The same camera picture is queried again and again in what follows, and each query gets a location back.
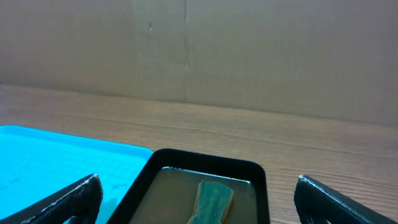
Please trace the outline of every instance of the green sponge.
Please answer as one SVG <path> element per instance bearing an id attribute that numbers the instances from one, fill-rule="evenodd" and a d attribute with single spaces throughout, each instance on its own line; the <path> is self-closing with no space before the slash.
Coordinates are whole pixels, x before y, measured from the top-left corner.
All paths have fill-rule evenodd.
<path id="1" fill-rule="evenodd" d="M 201 181 L 193 215 L 188 224 L 220 224 L 231 205 L 234 192 L 218 182 Z"/>

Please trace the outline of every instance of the cyan plastic tray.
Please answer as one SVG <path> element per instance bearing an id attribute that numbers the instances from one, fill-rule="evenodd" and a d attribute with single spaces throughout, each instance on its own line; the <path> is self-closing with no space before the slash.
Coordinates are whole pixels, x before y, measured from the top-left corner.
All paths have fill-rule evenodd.
<path id="1" fill-rule="evenodd" d="M 152 151 L 20 126 L 0 126 L 0 220 L 98 174 L 104 198 L 96 223 L 106 223 Z"/>

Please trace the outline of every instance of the wood grain surface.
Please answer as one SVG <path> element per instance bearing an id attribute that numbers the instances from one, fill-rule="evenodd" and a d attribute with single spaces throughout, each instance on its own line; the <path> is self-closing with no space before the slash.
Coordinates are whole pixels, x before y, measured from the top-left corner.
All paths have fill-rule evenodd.
<path id="1" fill-rule="evenodd" d="M 398 127 L 0 85 L 0 124 L 257 162 L 272 223 L 299 223 L 299 174 L 398 220 Z"/>

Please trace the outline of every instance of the water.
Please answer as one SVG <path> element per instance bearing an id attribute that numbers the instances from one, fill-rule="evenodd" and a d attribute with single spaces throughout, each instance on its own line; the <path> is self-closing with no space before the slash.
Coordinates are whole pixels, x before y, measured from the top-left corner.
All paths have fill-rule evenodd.
<path id="1" fill-rule="evenodd" d="M 164 168 L 155 177 L 131 224 L 187 224 L 202 181 L 217 181 L 234 190 L 224 224 L 257 223 L 256 191 L 250 182 Z"/>

